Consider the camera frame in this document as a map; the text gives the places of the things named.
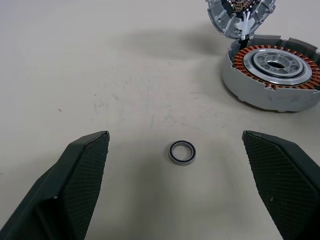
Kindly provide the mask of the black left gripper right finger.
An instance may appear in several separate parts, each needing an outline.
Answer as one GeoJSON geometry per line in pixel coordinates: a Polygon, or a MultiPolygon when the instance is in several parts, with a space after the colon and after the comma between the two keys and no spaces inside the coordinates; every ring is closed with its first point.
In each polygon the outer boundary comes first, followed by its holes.
{"type": "Polygon", "coordinates": [[[245,130],[258,194],[284,240],[320,238],[320,167],[294,142],[245,130]]]}

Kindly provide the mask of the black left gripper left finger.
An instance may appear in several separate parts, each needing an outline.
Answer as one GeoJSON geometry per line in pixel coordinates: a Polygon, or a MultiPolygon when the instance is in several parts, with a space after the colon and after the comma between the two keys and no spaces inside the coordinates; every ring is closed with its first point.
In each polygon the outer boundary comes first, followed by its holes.
{"type": "Polygon", "coordinates": [[[83,240],[100,195],[110,133],[71,142],[0,231],[2,240],[83,240]]]}

